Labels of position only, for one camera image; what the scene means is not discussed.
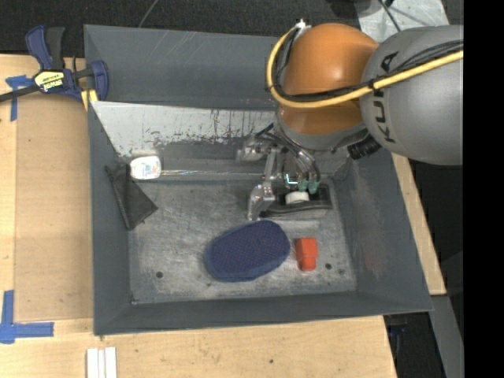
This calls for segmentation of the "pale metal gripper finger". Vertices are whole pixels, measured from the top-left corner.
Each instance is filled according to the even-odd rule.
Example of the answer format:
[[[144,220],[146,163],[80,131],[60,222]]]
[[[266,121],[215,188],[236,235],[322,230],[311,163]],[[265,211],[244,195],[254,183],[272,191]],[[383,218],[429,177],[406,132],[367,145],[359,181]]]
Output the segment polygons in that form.
[[[251,190],[247,202],[247,219],[249,221],[255,221],[258,219],[261,212],[262,198],[263,186],[258,184]]]
[[[276,196],[270,182],[264,182],[261,189],[261,211],[265,212],[276,201]]]

